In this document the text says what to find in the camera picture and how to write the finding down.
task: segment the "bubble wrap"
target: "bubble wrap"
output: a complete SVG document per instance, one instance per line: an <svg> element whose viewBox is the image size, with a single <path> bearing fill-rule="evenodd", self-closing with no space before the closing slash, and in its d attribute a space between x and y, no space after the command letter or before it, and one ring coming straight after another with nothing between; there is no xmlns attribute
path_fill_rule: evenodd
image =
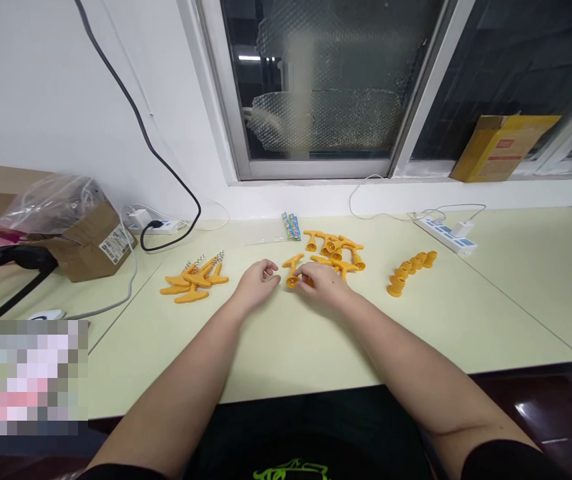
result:
<svg viewBox="0 0 572 480"><path fill-rule="evenodd" d="M401 95L440 8L441 0L276 0L259 24L257 50L291 68L299 81L290 91Z"/></svg>
<svg viewBox="0 0 572 480"><path fill-rule="evenodd" d="M268 151L380 151L395 140L402 110L390 91L266 93L247 123Z"/></svg>

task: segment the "light yellow desk surface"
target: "light yellow desk surface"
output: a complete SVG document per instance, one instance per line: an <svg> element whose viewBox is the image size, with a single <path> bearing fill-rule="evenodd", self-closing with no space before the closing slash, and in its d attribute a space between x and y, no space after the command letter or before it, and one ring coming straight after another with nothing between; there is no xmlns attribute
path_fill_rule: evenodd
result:
<svg viewBox="0 0 572 480"><path fill-rule="evenodd" d="M252 262L266 257L281 266L305 252L305 241L236 247L244 228L244 222L230 222L214 232L196 232L164 258L89 355L83 393L90 418L125 414L230 296ZM350 286L468 373L572 361L572 350L412 223L335 217L300 219L300 228L343 234L364 244L367 268L349 274ZM319 251L321 240L317 242ZM177 275L187 261L202 254L210 258L222 249L222 274L231 281L213 286L208 298L178 305L159 294L167 286L165 275ZM432 249L439 252L434 268L411 277L401 298L388 295L394 268ZM222 402L380 383L342 323L288 289L286 269L279 273L278 292L244 325Z"/></svg>
<svg viewBox="0 0 572 480"><path fill-rule="evenodd" d="M136 247L138 273L133 282L133 295L124 304L89 319L88 348L91 349L110 328L114 320L128 306L137 292L163 260L164 254L147 255ZM67 315L78 315L111 305L128 293L128 282L133 275L133 259L129 257L112 277L72 283L55 270L23 300L1 317L1 320L25 320L30 315L46 310L60 309ZM26 270L17 265L0 267L0 306L37 275L36 270Z"/></svg>
<svg viewBox="0 0 572 480"><path fill-rule="evenodd" d="M464 260L572 346L572 207L482 212L474 223L479 247Z"/></svg>

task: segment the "orange plastic part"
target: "orange plastic part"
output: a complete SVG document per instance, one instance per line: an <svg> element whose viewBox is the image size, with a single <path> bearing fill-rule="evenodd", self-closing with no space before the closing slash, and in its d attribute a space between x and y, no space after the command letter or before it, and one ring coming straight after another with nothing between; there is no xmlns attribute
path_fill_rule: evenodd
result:
<svg viewBox="0 0 572 480"><path fill-rule="evenodd" d="M421 269L421 259L417 257L411 258L411 269L408 270L409 275L414 275L417 273L417 270Z"/></svg>
<svg viewBox="0 0 572 480"><path fill-rule="evenodd" d="M176 277L164 277L166 278L166 281L168 283L172 283L173 285L176 285L178 287L190 287L191 284L190 282L184 280L184 273L192 273L195 270L195 264L193 263L190 267L188 267L186 270L182 271L178 276Z"/></svg>
<svg viewBox="0 0 572 480"><path fill-rule="evenodd" d="M206 280L208 280L211 285L219 285L221 283L228 282L228 277L220 277L219 272L221 272L221 263L218 263L217 266L215 266L215 274L207 276Z"/></svg>
<svg viewBox="0 0 572 480"><path fill-rule="evenodd" d="M317 230L304 230L304 235L310 235L311 238L308 240L306 244L306 251L317 251L317 244L315 242L315 238L323 235L324 232L320 232Z"/></svg>
<svg viewBox="0 0 572 480"><path fill-rule="evenodd" d="M211 258L208 260L208 262L206 262L206 264L204 264L202 268L198 269L195 273L184 273L182 277L184 280L198 287L210 288L211 282L206 278L206 276L212 270L215 260L217 260L217 258Z"/></svg>
<svg viewBox="0 0 572 480"><path fill-rule="evenodd" d="M363 245L358 245L356 244L354 241L350 240L349 238L344 237L343 235L339 236L339 239L343 242L343 244L346 246L346 248L348 249L353 249L353 250L364 250L364 246Z"/></svg>
<svg viewBox="0 0 572 480"><path fill-rule="evenodd" d="M391 277L391 282L394 280L395 277L403 278L406 280L408 278L408 270L406 267L400 267L395 270L395 274Z"/></svg>
<svg viewBox="0 0 572 480"><path fill-rule="evenodd" d="M426 254L426 261L424 262L425 268L433 268L433 262L437 258L437 252L435 250L431 250Z"/></svg>
<svg viewBox="0 0 572 480"><path fill-rule="evenodd" d="M331 259L331 262L335 265L335 267L339 268L339 272L341 275L341 279L346 281L346 272L350 271L357 271L357 267L354 266L352 263L346 263L339 260Z"/></svg>
<svg viewBox="0 0 572 480"><path fill-rule="evenodd" d="M160 290L159 292L162 295L178 295L180 293L186 293L191 289L190 284L187 287L183 287L181 285L172 285L168 288L164 288L162 290Z"/></svg>
<svg viewBox="0 0 572 480"><path fill-rule="evenodd" d="M282 268L290 268L291 269L291 272L290 272L288 278L286 279L286 285L288 286L288 288L295 288L297 282L299 281L299 277L294 276L293 272L297 269L297 262L300 261L303 257L304 257L304 254L300 253L299 255L296 255L293 258L286 260L281 265Z"/></svg>
<svg viewBox="0 0 572 480"><path fill-rule="evenodd" d="M395 277L392 284L390 284L388 288L386 288L386 291L388 292L389 295L392 295L393 297L401 297L401 291L404 290L405 286L406 286L406 279L403 279L401 277Z"/></svg>
<svg viewBox="0 0 572 480"><path fill-rule="evenodd" d="M339 239L336 236L323 233L322 235L320 235L320 238L324 239L323 248L325 248L329 253L335 251L336 249L335 242L339 241Z"/></svg>
<svg viewBox="0 0 572 480"><path fill-rule="evenodd" d="M416 254L416 257L418 259L421 260L421 267L418 268L417 270L421 270L422 268L424 268L424 263L426 262L426 252L419 252L418 254Z"/></svg>
<svg viewBox="0 0 572 480"><path fill-rule="evenodd" d="M339 270L339 268L335 266L334 262L331 259L325 259L324 257L311 255L311 260L316 261L317 263L323 263L324 265L330 265L331 267L336 268L336 270Z"/></svg>
<svg viewBox="0 0 572 480"><path fill-rule="evenodd" d="M366 264L364 260L357 254L357 250L352 249L351 252L353 253L353 265L357 267L357 271L362 271L366 268Z"/></svg>
<svg viewBox="0 0 572 480"><path fill-rule="evenodd" d="M208 297L208 292L198 292L196 284L191 285L191 289L185 295L177 297L175 303L190 303Z"/></svg>

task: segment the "white power strip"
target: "white power strip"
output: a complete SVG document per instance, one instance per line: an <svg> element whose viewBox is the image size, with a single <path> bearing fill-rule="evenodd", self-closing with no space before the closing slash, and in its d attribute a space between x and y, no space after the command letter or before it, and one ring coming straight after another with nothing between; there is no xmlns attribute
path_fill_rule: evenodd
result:
<svg viewBox="0 0 572 480"><path fill-rule="evenodd" d="M150 228L146 230L146 235L174 235L186 226L184 223L180 223L177 220L160 220L160 222L162 223L160 228ZM141 229L134 223L126 225L126 228L128 228L132 233L141 232Z"/></svg>
<svg viewBox="0 0 572 480"><path fill-rule="evenodd" d="M421 220L415 220L415 224L423 230L426 230L455 253L466 253L469 255L477 249L475 242L468 240L466 237L452 236L450 228L446 225L439 225L430 218L426 217Z"/></svg>

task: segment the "plug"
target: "plug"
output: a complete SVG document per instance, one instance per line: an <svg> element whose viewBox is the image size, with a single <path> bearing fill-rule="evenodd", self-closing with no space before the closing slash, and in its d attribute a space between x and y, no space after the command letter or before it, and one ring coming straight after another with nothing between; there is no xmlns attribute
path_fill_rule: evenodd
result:
<svg viewBox="0 0 572 480"><path fill-rule="evenodd" d="M474 225L471 221L457 222L456 226L451 230L451 235L455 238L465 237L473 229Z"/></svg>

